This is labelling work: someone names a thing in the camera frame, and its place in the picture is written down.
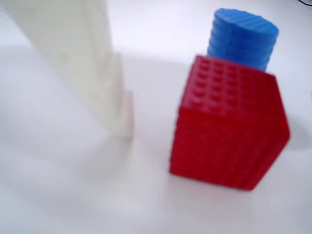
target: blue cylinder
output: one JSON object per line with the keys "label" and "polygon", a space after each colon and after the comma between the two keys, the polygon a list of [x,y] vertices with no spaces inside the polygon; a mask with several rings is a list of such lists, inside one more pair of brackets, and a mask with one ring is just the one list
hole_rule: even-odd
{"label": "blue cylinder", "polygon": [[261,16],[221,8],[214,14],[208,55],[265,71],[278,32]]}

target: red cube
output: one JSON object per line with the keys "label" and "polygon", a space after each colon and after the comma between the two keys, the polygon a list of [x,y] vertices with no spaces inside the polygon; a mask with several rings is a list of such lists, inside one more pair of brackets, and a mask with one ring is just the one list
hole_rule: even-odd
{"label": "red cube", "polygon": [[273,75],[197,56],[179,108],[170,172],[252,190],[290,139]]}

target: white block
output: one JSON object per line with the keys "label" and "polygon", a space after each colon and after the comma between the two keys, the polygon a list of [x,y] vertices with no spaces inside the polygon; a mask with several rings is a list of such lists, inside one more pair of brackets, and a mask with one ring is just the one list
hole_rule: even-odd
{"label": "white block", "polygon": [[132,135],[132,95],[124,90],[104,0],[0,0],[0,5],[106,128]]}

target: white table surface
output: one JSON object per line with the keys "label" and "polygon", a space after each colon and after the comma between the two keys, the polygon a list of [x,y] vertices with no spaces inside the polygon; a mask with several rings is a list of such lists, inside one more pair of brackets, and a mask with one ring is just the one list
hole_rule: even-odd
{"label": "white table surface", "polygon": [[[107,134],[0,13],[0,233],[311,234],[312,8],[297,0],[109,6],[135,97],[132,141]],[[292,138],[252,192],[168,173],[188,69],[206,52],[219,7],[280,28],[268,71],[277,76]]]}

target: cube face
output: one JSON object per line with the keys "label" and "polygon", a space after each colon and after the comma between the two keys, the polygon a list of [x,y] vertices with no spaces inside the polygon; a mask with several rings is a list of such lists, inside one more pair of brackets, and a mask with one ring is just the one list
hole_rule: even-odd
{"label": "cube face", "polygon": [[274,76],[197,57],[179,109],[170,171],[251,190],[289,137]]}

